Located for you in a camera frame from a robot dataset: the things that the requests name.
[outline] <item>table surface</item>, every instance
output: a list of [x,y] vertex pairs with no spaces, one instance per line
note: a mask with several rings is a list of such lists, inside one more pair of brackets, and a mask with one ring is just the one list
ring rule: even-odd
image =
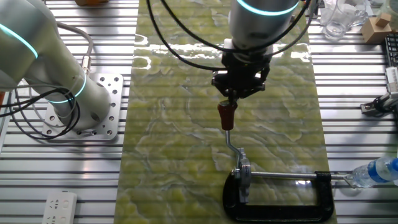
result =
[[[71,0],[47,0],[58,21],[77,26],[93,37],[93,73],[124,76],[119,137],[110,143],[41,143],[23,135],[11,120],[0,154],[0,223],[41,223],[48,193],[63,190],[78,195],[75,223],[113,223],[138,3],[111,0],[105,7],[90,8],[78,7]],[[393,115],[368,118],[359,109],[359,104],[386,92],[386,61],[381,46],[365,45],[359,30],[353,27],[335,43],[324,38],[319,21],[309,28],[332,171],[349,171],[386,154],[397,154]],[[86,40],[62,29],[60,34],[81,60]],[[26,91],[20,95],[28,97]],[[46,107],[44,100],[39,102],[43,116]],[[42,126],[31,108],[26,114],[35,126]],[[17,119],[23,124],[20,115]],[[335,182],[333,191],[340,224],[398,223],[398,189],[394,185],[353,190]]]

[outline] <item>wooden block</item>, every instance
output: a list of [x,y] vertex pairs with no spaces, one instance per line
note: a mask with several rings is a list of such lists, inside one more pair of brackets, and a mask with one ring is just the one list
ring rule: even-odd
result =
[[380,17],[376,19],[376,25],[379,27],[385,27],[390,23],[391,15],[387,13],[382,13]]
[[389,24],[380,27],[376,25],[376,22],[377,18],[370,17],[362,26],[362,36],[367,44],[380,44],[392,32]]
[[75,0],[79,6],[94,6],[96,4],[106,3],[109,0]]

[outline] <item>bottle cap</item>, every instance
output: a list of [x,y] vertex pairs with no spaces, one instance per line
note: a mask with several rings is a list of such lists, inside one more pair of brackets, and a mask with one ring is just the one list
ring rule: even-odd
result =
[[395,170],[398,171],[398,159],[395,158],[393,161],[391,161],[391,167]]

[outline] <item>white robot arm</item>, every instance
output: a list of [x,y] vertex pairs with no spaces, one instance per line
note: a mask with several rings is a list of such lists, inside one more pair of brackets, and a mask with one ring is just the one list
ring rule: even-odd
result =
[[[90,129],[107,116],[109,93],[89,78],[67,49],[53,14],[42,1],[0,1],[0,49],[0,90],[14,89],[23,78],[29,84],[46,83],[69,89],[80,105],[81,118],[76,130]],[[42,94],[53,88],[34,90]],[[59,117],[70,114],[70,105],[62,94],[46,99]],[[69,119],[70,116],[60,118],[64,124]]]

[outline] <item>red handle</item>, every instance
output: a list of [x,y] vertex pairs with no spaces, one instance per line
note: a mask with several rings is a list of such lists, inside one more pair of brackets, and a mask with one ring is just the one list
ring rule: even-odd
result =
[[218,106],[218,112],[220,112],[221,126],[223,130],[230,131],[234,128],[234,115],[235,110],[238,108],[238,104],[231,105],[228,100],[221,101]]

